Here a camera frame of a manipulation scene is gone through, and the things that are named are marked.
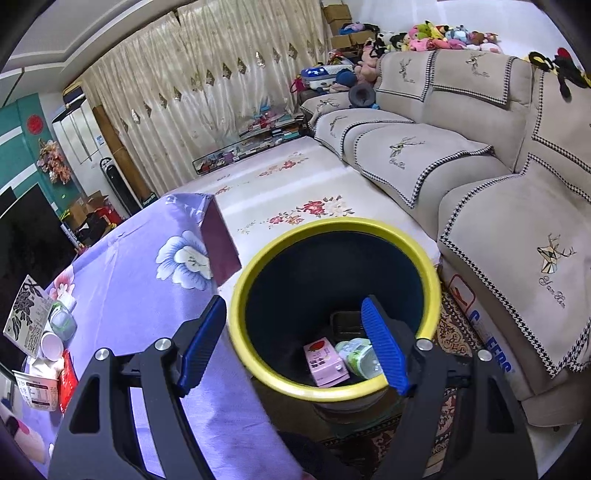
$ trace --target red bag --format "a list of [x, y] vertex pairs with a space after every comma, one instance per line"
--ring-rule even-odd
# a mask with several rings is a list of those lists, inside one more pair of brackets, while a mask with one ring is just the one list
[[63, 413], [66, 412], [66, 407], [74, 394], [74, 390], [78, 385], [78, 377], [76, 376], [76, 372], [74, 372], [74, 365], [72, 365], [72, 359], [70, 357], [70, 352], [68, 350], [64, 350], [64, 370], [61, 371], [60, 374], [60, 386], [59, 386], [59, 393], [58, 398], [60, 400], [60, 410]]

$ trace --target trash can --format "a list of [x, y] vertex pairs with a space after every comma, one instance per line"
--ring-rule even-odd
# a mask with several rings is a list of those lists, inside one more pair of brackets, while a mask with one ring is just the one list
[[245, 366], [268, 387], [317, 403], [363, 404], [364, 397], [379, 399], [387, 386], [383, 375], [371, 380], [351, 375], [339, 386], [319, 388], [303, 346], [322, 337], [333, 341], [331, 314], [360, 310], [369, 294], [417, 338], [434, 336], [440, 284], [415, 240], [364, 218], [301, 225], [269, 243], [245, 267], [230, 306], [230, 337]]

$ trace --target television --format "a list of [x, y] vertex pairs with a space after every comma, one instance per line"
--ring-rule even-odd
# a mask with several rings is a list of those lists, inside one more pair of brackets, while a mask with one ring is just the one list
[[[0, 330], [6, 325], [12, 302], [27, 274], [45, 288], [75, 256], [74, 245], [62, 231], [60, 219], [39, 185], [34, 185], [0, 216]], [[22, 370], [26, 357], [0, 334], [3, 366]]]

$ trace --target wall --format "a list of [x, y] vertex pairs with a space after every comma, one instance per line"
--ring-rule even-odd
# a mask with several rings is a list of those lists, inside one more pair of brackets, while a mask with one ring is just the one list
[[[39, 135], [27, 129], [27, 119], [38, 115], [44, 123]], [[46, 173], [35, 165], [39, 156], [39, 140], [52, 136], [37, 94], [21, 98], [0, 109], [0, 191], [12, 187], [17, 197], [38, 183], [54, 210], [61, 213], [79, 195], [76, 185], [52, 184]]]
[[517, 0], [343, 0], [353, 20], [395, 33], [429, 20], [436, 25], [499, 35], [504, 53], [523, 58], [535, 50], [554, 58], [559, 47], [572, 49], [552, 20], [534, 4]]

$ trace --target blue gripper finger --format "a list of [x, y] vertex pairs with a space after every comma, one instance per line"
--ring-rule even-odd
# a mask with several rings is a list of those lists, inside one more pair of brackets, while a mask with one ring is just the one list
[[384, 323], [382, 314], [369, 297], [361, 304], [361, 322], [374, 347], [388, 385], [395, 388], [399, 395], [406, 394], [409, 387], [406, 358]]

